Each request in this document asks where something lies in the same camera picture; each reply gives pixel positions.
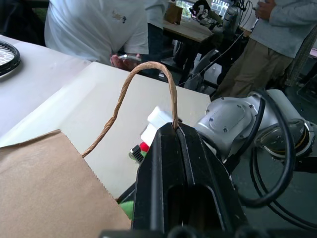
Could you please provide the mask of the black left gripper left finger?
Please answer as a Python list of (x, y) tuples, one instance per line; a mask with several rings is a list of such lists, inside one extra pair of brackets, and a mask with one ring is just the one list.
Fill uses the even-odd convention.
[(147, 231), (189, 230), (189, 179), (185, 135), (190, 127), (167, 123), (155, 134), (135, 182), (131, 228)]

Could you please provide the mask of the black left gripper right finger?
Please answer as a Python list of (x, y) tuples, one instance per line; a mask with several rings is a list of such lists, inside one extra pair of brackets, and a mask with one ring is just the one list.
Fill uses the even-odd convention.
[(198, 231), (236, 231), (248, 223), (236, 190), (222, 162), (198, 132), (177, 129), (187, 182), (187, 224)]

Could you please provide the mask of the brown paper bag with handle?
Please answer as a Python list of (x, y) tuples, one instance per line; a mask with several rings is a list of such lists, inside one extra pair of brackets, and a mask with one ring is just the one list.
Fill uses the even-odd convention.
[(0, 148), (0, 238), (97, 238), (102, 230), (130, 228), (130, 220), (85, 161), (114, 124), (132, 78), (144, 69), (162, 71), (169, 83), (173, 125), (178, 126), (177, 91), (170, 71), (161, 63), (134, 68), (122, 85), (113, 113), (102, 98), (91, 105), (75, 100), (68, 113), (85, 124), (77, 139), (84, 152), (57, 129), (25, 142)]

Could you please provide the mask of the silver smartphone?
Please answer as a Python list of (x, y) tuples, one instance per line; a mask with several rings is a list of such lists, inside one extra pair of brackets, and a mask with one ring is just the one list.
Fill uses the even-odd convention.
[(140, 57), (128, 55), (128, 54), (120, 55), (120, 56), (118, 56), (118, 58), (121, 60), (132, 60), (132, 61), (136, 61), (136, 62), (142, 61)]

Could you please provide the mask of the bright green plush toy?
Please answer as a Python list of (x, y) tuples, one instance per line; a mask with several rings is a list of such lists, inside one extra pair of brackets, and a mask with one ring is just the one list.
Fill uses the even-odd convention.
[(134, 208), (134, 201), (125, 201), (119, 203), (120, 208), (123, 210), (123, 212), (126, 214), (126, 216), (132, 220), (133, 218), (133, 208)]

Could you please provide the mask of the small brown background paper bag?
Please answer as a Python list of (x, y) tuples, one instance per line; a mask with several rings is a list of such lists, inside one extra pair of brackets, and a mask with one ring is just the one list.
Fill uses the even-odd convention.
[(166, 13), (164, 16), (165, 21), (180, 25), (183, 8), (176, 5), (174, 2), (168, 2)]

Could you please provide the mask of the bystander hand holding phone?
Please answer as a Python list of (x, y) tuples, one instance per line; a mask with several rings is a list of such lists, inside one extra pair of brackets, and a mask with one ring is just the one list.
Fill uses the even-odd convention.
[[(128, 54), (128, 55), (133, 55), (133, 56), (137, 56), (141, 58), (140, 54)], [(138, 66), (141, 63), (141, 62), (136, 62), (132, 60), (121, 60), (118, 58), (118, 55), (112, 55), (110, 57), (110, 62), (112, 66), (125, 70), (125, 71), (132, 71), (136, 66)]]

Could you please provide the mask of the red capped small item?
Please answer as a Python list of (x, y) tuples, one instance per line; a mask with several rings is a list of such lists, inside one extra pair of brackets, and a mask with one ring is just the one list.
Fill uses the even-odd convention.
[(130, 150), (129, 157), (138, 164), (141, 164), (146, 157), (148, 150), (149, 146), (145, 142), (141, 142)]

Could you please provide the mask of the person in grey shirt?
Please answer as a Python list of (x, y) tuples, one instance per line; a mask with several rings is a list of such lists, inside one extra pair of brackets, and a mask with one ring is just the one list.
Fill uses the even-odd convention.
[(246, 97), (281, 77), (305, 38), (317, 26), (317, 0), (263, 0), (258, 19), (241, 56), (213, 95)]

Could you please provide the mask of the wooden background table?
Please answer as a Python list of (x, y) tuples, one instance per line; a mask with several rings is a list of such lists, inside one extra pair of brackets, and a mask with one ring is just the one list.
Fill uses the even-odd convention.
[(181, 37), (198, 43), (213, 35), (211, 30), (194, 20), (183, 20), (180, 24), (172, 24), (164, 20), (163, 31), (165, 34), (171, 34), (175, 39)]

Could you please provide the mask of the silver background robot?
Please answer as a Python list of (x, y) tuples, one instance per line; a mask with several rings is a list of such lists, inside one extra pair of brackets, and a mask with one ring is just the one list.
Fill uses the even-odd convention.
[(236, 6), (230, 6), (223, 17), (223, 33), (224, 35), (234, 35), (241, 19), (241, 9)]

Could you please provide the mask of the person in white t-shirt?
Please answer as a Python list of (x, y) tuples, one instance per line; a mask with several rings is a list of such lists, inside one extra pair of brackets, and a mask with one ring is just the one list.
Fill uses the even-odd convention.
[(143, 0), (50, 0), (45, 44), (106, 65), (120, 49), (146, 55), (148, 27)]

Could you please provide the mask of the black racket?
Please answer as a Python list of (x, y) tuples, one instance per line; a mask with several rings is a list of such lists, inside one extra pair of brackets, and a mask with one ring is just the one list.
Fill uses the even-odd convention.
[(0, 40), (0, 76), (16, 69), (20, 62), (18, 49), (8, 42)]

